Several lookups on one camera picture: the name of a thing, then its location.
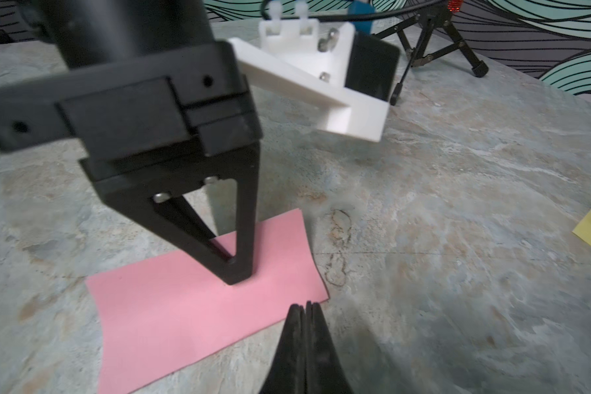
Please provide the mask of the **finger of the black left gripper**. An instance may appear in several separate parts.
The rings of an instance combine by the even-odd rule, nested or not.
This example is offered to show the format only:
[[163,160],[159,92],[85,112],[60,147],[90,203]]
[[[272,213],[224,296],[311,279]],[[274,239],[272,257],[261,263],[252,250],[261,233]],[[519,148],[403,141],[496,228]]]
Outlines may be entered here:
[[235,166],[236,255],[234,284],[250,278],[254,264],[256,206],[259,187],[260,143],[241,149]]

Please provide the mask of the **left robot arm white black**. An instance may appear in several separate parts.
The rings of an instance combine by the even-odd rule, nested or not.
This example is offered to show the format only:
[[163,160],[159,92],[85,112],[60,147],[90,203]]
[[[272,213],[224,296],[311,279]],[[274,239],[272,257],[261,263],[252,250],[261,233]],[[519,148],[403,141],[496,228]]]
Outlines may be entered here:
[[[0,88],[0,151],[76,138],[109,208],[229,285],[251,277],[263,133],[235,51],[200,1],[20,1],[67,72]],[[236,182],[229,254],[186,201]]]

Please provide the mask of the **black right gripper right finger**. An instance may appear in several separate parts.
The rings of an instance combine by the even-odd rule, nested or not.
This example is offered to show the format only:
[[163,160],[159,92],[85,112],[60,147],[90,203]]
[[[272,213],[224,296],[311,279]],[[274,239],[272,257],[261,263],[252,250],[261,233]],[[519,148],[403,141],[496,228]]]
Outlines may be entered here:
[[353,393],[319,303],[305,307],[305,392]]

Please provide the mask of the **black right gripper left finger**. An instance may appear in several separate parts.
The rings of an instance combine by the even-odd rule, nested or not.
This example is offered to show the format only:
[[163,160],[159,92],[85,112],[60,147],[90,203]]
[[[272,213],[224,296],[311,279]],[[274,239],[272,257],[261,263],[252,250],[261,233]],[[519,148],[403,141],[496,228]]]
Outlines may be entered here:
[[291,305],[260,394],[305,392],[305,310]]

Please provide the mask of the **pink square paper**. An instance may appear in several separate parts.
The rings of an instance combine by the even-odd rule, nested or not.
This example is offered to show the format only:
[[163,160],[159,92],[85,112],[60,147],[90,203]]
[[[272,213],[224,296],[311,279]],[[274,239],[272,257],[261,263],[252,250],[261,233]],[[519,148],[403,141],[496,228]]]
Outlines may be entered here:
[[182,251],[88,277],[103,330],[101,393],[131,393],[328,299],[303,213],[258,223],[253,273],[229,286]]

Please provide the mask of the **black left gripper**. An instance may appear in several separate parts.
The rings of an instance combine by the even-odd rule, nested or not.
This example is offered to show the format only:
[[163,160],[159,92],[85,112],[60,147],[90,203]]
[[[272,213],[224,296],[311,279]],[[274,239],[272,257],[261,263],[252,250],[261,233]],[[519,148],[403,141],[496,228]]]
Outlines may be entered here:
[[259,185],[262,131],[226,41],[82,67],[0,88],[0,151],[78,139],[101,200],[228,285],[233,256],[182,195],[211,180]]

